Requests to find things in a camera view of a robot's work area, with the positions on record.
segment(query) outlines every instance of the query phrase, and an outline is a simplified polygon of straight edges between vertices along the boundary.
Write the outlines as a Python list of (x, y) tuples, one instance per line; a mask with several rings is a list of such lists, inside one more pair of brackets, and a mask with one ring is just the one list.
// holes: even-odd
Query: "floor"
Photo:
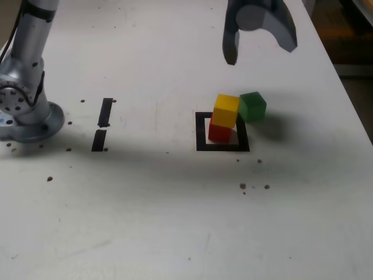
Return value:
[[(20, 0), (0, 0), (0, 46), (9, 37), (19, 4)], [(342, 80), (342, 83), (373, 143), (373, 80)]]

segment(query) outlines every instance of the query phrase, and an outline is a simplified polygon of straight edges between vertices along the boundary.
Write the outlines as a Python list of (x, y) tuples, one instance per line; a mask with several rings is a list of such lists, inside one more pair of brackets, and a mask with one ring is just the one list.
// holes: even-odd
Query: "red cube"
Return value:
[(229, 143), (231, 139), (232, 129), (229, 127), (221, 127), (216, 124), (212, 124), (212, 118), (209, 125), (209, 140), (213, 142)]

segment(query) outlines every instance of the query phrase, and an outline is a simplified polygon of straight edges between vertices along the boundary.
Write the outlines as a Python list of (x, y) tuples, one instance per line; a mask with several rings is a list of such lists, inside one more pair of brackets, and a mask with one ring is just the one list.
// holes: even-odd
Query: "green cube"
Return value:
[(240, 108), (238, 109), (238, 113), (245, 123), (264, 119), (266, 108), (267, 103), (259, 92), (240, 95)]

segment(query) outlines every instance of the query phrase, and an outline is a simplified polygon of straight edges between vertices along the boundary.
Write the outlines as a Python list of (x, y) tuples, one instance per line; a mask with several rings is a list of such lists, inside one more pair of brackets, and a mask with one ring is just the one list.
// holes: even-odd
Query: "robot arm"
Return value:
[(58, 132), (62, 109), (47, 101), (41, 57), (59, 0), (24, 0), (13, 48), (0, 65), (0, 140), (34, 142)]
[[(64, 124), (62, 109), (48, 102), (45, 96), (41, 57), (58, 2), (22, 1), (13, 48), (3, 62), (0, 58), (2, 141), (40, 141), (57, 133)], [(223, 35), (223, 54), (228, 64), (234, 65), (237, 61), (238, 30), (258, 28), (270, 31), (287, 51), (297, 46), (295, 25), (283, 0), (228, 0)]]

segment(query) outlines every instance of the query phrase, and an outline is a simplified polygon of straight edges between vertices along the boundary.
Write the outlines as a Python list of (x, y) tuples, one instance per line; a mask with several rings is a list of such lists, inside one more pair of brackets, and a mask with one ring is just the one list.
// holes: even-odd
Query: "wooden block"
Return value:
[(214, 125), (234, 128), (237, 120), (240, 98), (229, 95), (218, 95), (214, 106)]
[(229, 143), (232, 129), (213, 124), (213, 116), (209, 125), (209, 140), (213, 142)]
[(242, 94), (240, 99), (239, 113), (245, 123), (264, 119), (267, 103), (259, 92)]

